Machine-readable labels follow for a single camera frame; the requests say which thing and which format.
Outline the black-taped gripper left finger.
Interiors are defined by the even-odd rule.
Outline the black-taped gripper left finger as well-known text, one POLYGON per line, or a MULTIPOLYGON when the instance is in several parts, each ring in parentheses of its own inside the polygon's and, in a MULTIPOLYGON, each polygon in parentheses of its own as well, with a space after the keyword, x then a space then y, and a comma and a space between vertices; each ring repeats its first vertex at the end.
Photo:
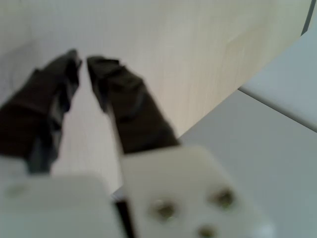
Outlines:
POLYGON ((81 59, 71 49, 35 69, 0 108, 0 155, 31 174, 48 173, 58 158, 64 115, 79 87, 81 59))

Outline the black-taped gripper right finger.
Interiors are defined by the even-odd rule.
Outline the black-taped gripper right finger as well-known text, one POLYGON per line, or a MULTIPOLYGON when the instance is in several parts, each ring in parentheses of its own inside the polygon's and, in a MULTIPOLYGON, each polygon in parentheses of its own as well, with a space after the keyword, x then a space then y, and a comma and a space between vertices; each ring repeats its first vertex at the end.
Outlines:
POLYGON ((93 92, 116 133, 136 238, 272 238, 269 218, 215 156, 185 146, 143 80, 115 59, 87 58, 93 92))

